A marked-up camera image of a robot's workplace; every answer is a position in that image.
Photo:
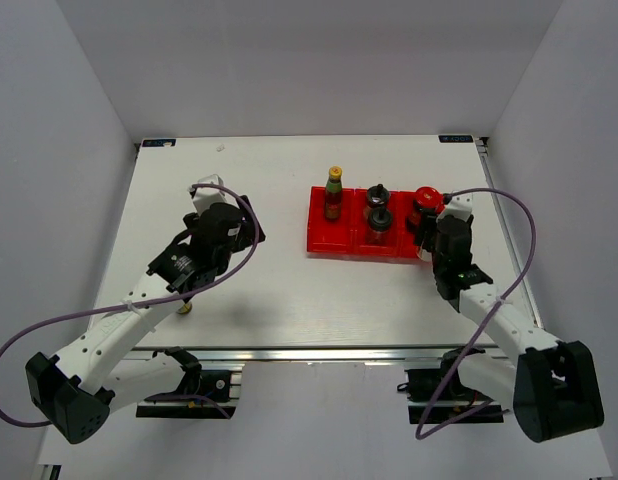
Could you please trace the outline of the red lid sauce jar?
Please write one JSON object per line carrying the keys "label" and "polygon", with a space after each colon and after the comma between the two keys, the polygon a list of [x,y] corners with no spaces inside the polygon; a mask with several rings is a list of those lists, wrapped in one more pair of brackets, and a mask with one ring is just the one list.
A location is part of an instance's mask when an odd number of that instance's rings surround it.
{"label": "red lid sauce jar", "polygon": [[418,188],[410,200],[410,210],[407,220],[411,226],[417,226],[425,214],[434,216],[444,208],[443,194],[431,186]]}

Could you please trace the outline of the black cap spice grinder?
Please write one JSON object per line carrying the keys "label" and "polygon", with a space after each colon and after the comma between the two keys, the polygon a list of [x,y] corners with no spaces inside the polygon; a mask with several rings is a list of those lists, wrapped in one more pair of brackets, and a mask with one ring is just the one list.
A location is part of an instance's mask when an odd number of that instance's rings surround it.
{"label": "black cap spice grinder", "polygon": [[385,207],[390,197],[390,191],[382,183],[378,183],[366,190],[365,207],[368,209]]}

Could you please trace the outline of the yellow cap sauce bottle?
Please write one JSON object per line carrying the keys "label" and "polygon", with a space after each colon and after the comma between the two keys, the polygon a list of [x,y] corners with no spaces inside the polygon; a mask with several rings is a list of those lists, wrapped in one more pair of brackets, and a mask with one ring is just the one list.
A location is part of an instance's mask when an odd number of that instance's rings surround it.
{"label": "yellow cap sauce bottle", "polygon": [[187,315],[193,309],[192,302],[190,300],[183,303],[183,305],[177,310],[178,315]]}

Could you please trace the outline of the green neck sauce bottle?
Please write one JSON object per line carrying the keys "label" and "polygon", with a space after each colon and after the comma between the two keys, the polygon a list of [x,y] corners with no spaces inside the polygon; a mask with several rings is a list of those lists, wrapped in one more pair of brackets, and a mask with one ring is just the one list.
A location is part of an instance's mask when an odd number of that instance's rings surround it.
{"label": "green neck sauce bottle", "polygon": [[343,185],[343,170],[339,166],[332,166],[328,172],[325,186],[324,216],[328,221],[336,221],[341,216]]}

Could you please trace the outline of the silver lid spice jar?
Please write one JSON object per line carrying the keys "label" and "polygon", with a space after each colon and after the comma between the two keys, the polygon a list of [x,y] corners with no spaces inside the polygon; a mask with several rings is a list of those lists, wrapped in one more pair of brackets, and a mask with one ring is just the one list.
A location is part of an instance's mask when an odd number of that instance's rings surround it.
{"label": "silver lid spice jar", "polygon": [[417,256],[423,262],[431,263],[433,252],[435,251],[435,230],[419,231],[414,237],[414,245],[416,246]]}

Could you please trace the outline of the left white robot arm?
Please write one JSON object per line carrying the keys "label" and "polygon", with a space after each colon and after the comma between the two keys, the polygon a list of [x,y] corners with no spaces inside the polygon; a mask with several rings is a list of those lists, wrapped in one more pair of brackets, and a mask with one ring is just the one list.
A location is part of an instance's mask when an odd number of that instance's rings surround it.
{"label": "left white robot arm", "polygon": [[232,255],[252,250],[265,235],[245,195],[183,220],[185,230],[149,263],[115,311],[52,356],[37,353],[26,363],[33,404],[69,443],[86,441],[111,413],[151,396],[152,387],[180,399],[198,392],[200,366],[181,347],[134,370],[119,364],[166,317],[231,275]]}

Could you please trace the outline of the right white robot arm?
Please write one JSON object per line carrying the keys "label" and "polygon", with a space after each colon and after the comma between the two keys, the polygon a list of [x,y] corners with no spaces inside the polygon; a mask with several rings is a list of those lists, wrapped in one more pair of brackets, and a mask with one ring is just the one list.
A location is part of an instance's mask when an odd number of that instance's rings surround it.
{"label": "right white robot arm", "polygon": [[505,354],[505,364],[472,341],[448,352],[430,401],[445,392],[461,399],[477,391],[512,412],[523,433],[541,443],[604,423],[593,355],[580,341],[564,342],[506,303],[473,261],[470,213],[445,209],[432,222],[433,274],[439,295],[477,325]]}

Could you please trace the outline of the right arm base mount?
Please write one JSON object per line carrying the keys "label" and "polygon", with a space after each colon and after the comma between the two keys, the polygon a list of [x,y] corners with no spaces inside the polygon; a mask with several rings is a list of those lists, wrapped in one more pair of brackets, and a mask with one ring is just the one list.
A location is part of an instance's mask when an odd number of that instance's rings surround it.
{"label": "right arm base mount", "polygon": [[[440,365],[435,368],[414,368],[406,370],[406,381],[396,387],[396,392],[404,394],[408,401],[408,416],[411,425],[417,425],[431,397],[443,377],[459,356],[462,348],[456,348],[442,356]],[[439,425],[446,420],[456,419],[472,408],[488,402],[480,412],[460,419],[461,424],[498,424],[503,423],[507,409],[503,409],[487,396],[463,386],[455,373],[449,383],[437,397],[435,405],[426,418],[425,425]]]}

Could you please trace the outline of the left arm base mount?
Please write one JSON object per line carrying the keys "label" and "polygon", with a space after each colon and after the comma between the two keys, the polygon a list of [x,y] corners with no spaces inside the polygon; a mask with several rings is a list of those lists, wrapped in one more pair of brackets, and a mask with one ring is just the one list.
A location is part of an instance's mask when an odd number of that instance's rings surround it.
{"label": "left arm base mount", "polygon": [[242,372],[237,368],[204,366],[192,353],[181,347],[156,351],[165,354],[184,369],[178,386],[139,403],[137,418],[230,420],[237,408]]}

